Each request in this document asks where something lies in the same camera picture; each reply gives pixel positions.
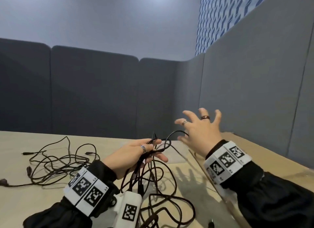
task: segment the white wall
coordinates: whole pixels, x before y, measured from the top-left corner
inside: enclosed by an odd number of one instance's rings
[[[0,38],[187,60],[200,0],[0,0]]]

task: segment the patterned wallpaper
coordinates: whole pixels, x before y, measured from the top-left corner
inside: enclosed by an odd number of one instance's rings
[[[201,0],[195,55],[203,53],[264,0]]]

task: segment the hand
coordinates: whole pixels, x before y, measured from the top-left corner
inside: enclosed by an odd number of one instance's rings
[[[198,109],[201,116],[208,116],[208,111],[205,108]],[[204,158],[210,150],[222,140],[219,131],[219,124],[221,120],[221,112],[216,110],[216,117],[213,123],[209,119],[200,120],[197,115],[191,111],[183,111],[191,122],[184,123],[184,128],[187,130],[189,136],[179,136],[178,140],[186,144],[195,153]],[[186,119],[181,118],[175,121],[175,124],[182,125]]]
[[[133,140],[103,159],[103,163],[116,173],[117,179],[121,179],[124,177],[127,169],[130,168],[129,172],[135,170],[136,163],[138,162],[139,157],[143,154],[143,149],[140,147],[141,145],[145,146],[146,152],[149,152],[154,149],[155,144],[161,143],[161,139],[157,139],[153,144],[146,144],[150,140],[151,139]],[[168,158],[162,153],[156,153],[154,156],[165,163],[168,162]],[[150,163],[151,161],[152,158],[147,158],[145,163]]]

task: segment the wooden table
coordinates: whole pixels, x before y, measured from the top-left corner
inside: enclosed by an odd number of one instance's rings
[[[0,131],[0,179],[6,178],[9,184],[28,183],[29,178],[26,175],[26,167],[29,166],[31,155],[21,155],[22,152],[36,152],[43,146],[57,142],[62,139],[62,135],[33,134],[20,132]],[[104,158],[112,152],[119,149],[127,143],[128,139],[98,138],[84,136],[69,136],[71,141],[71,153],[74,154],[77,147],[85,143],[92,143],[97,148],[97,153]],[[62,141],[52,145],[47,153],[49,155],[62,156],[67,154],[67,141]],[[178,143],[176,148],[179,151],[187,151],[185,145]],[[86,147],[80,151],[83,155],[86,151],[92,151],[91,147]],[[170,162],[176,162],[177,154],[168,151]],[[207,228],[210,219],[215,222],[215,227],[221,228],[238,228],[238,224],[229,214],[225,204],[220,196],[216,193],[209,180],[206,178],[202,169],[190,153],[186,153],[183,163],[170,163],[169,167],[176,177],[178,190],[176,195],[189,199],[196,208],[196,218],[189,225],[192,228]],[[70,180],[65,178],[59,183],[51,186],[27,186],[18,188],[0,187],[0,228],[22,227],[22,222],[28,216],[49,208],[53,203],[60,201],[63,196],[63,187]],[[120,187],[121,180],[115,184]],[[170,194],[173,189],[173,180],[167,169],[162,179],[161,189],[165,194]],[[183,220],[188,220],[192,216],[191,208],[183,203],[182,205]],[[175,207],[166,202],[163,206],[171,211],[178,219],[179,214]],[[114,219],[112,211],[107,211],[97,219],[93,219],[93,228],[108,227]],[[168,217],[165,212],[160,213],[159,224],[167,225],[164,227],[175,227],[176,224]]]

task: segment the black sleeve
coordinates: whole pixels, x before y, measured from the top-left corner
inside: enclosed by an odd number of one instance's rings
[[[92,162],[87,170],[104,183],[116,180],[116,174],[100,160]],[[53,204],[47,210],[26,218],[23,226],[24,228],[91,228],[92,220],[63,197],[61,202]]]
[[[225,143],[220,141],[206,158]],[[264,172],[252,161],[221,186],[237,193],[239,209],[252,228],[314,227],[314,193]]]

